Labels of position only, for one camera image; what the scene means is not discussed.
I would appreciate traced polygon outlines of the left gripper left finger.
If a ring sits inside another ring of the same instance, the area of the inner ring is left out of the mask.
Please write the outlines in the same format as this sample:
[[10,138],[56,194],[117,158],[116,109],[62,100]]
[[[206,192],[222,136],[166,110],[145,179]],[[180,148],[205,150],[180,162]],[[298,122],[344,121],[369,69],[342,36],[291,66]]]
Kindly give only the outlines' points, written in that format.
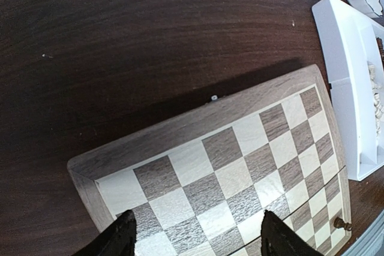
[[132,210],[126,210],[91,243],[74,253],[73,256],[135,255],[136,240],[136,218]]

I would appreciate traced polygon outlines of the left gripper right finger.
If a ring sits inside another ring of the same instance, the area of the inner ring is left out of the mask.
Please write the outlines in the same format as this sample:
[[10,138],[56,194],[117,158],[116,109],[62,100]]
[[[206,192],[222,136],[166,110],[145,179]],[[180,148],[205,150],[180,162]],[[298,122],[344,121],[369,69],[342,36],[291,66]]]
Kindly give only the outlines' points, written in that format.
[[267,256],[323,256],[270,210],[264,211],[261,244],[261,253]]

